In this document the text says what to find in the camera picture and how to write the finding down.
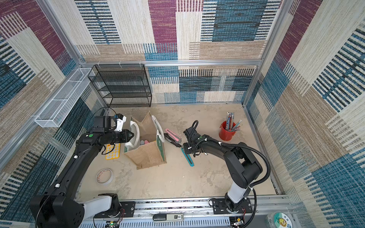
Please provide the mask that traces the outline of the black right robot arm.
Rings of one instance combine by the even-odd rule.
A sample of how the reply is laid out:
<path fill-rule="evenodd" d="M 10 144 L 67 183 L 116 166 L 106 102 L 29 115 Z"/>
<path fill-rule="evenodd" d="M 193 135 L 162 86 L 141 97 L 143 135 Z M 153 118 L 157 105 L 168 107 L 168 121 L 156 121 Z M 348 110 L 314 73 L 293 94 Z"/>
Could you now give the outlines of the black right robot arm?
<path fill-rule="evenodd" d="M 187 142 L 183 144 L 185 154 L 194 157 L 212 154 L 223 159 L 227 165 L 233 183 L 225 194 L 225 204 L 229 213 L 238 213 L 242 202 L 247 199 L 254 186 L 265 182 L 271 174 L 267 157 L 260 151 L 240 142 L 225 143 L 196 131 L 199 121 L 183 132 Z"/>

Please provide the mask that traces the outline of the clear tape roll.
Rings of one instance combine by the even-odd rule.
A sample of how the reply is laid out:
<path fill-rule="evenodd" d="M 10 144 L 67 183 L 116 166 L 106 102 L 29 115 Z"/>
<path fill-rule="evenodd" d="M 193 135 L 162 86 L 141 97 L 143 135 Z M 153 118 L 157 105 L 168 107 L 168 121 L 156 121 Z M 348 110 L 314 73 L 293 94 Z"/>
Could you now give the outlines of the clear tape roll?
<path fill-rule="evenodd" d="M 114 179 L 114 173 L 109 168 L 104 168 L 96 175 L 96 182 L 100 185 L 109 185 Z"/>

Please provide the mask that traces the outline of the yellow calculator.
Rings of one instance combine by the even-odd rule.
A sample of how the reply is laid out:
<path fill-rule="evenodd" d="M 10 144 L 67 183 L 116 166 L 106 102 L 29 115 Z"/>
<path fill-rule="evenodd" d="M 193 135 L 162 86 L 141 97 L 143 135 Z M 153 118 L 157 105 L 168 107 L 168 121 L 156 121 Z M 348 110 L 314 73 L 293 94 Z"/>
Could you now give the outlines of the yellow calculator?
<path fill-rule="evenodd" d="M 120 144 L 108 144 L 106 146 L 106 154 L 105 159 L 108 160 L 114 160 L 118 159 L 120 157 Z"/>

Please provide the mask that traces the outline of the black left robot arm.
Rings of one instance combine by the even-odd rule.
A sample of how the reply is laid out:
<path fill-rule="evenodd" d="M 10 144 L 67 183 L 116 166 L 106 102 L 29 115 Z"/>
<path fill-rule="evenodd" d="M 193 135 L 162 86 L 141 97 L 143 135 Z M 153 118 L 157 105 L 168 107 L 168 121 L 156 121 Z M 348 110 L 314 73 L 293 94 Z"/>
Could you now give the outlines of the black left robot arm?
<path fill-rule="evenodd" d="M 121 205 L 117 194 L 104 194 L 90 202 L 75 200 L 77 189 L 92 161 L 104 145 L 127 143 L 134 133 L 121 131 L 90 132 L 76 142 L 72 158 L 43 195 L 34 196 L 29 207 L 37 228 L 77 228 L 84 219 L 110 212 L 119 216 Z"/>

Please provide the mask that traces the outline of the green white round sticker can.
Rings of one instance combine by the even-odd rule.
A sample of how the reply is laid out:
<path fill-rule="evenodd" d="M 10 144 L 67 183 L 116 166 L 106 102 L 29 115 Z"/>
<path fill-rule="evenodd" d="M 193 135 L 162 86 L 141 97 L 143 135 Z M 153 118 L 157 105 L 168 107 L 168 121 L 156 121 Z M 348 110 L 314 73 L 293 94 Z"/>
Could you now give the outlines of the green white round sticker can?
<path fill-rule="evenodd" d="M 273 212 L 266 216 L 265 225 L 267 228 L 293 228 L 290 217 L 283 212 Z"/>

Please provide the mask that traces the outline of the red pen cup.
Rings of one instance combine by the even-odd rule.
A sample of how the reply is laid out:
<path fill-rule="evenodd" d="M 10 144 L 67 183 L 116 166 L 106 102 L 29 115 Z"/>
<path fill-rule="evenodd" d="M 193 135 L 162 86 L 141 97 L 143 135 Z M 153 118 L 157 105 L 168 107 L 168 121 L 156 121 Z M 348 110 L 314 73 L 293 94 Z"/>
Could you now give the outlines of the red pen cup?
<path fill-rule="evenodd" d="M 220 132 L 219 132 L 219 137 L 223 140 L 223 141 L 230 141 L 233 136 L 236 134 L 236 132 L 234 131 L 228 131 L 226 130 L 226 121 L 224 121 L 221 126 L 220 126 Z"/>

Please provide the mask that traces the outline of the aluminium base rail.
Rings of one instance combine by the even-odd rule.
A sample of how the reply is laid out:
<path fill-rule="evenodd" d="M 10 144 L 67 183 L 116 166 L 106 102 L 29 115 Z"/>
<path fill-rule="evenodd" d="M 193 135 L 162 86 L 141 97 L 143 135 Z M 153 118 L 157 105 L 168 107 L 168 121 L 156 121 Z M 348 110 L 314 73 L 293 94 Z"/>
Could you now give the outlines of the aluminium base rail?
<path fill-rule="evenodd" d="M 283 212 L 293 222 L 293 208 L 286 195 L 249 196 L 238 213 L 229 213 L 223 197 L 123 200 L 126 214 L 108 218 L 96 216 L 81 223 L 82 228 L 266 228 L 265 218 Z"/>

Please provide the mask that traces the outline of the black grey utility knife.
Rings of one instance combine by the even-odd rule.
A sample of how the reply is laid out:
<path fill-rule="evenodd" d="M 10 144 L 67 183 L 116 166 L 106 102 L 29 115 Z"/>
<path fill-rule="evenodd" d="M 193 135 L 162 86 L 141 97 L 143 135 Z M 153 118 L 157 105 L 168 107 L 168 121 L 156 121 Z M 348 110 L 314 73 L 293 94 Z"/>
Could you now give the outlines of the black grey utility knife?
<path fill-rule="evenodd" d="M 167 140 L 168 142 L 170 142 L 171 144 L 173 144 L 175 147 L 179 147 L 181 148 L 182 146 L 177 142 L 175 141 L 168 133 L 164 133 L 164 137 L 165 137 L 165 140 Z"/>

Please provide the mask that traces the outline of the green Christmas burlap tote bag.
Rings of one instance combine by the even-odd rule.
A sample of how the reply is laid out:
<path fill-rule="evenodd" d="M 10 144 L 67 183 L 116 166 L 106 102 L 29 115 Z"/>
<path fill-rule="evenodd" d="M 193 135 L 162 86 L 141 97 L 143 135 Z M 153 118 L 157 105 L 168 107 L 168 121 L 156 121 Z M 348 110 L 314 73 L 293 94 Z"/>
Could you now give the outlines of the green Christmas burlap tote bag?
<path fill-rule="evenodd" d="M 124 155 L 138 170 L 167 163 L 164 151 L 165 137 L 157 118 L 150 112 L 142 121 L 131 117 L 129 131 L 134 137 L 124 145 Z"/>

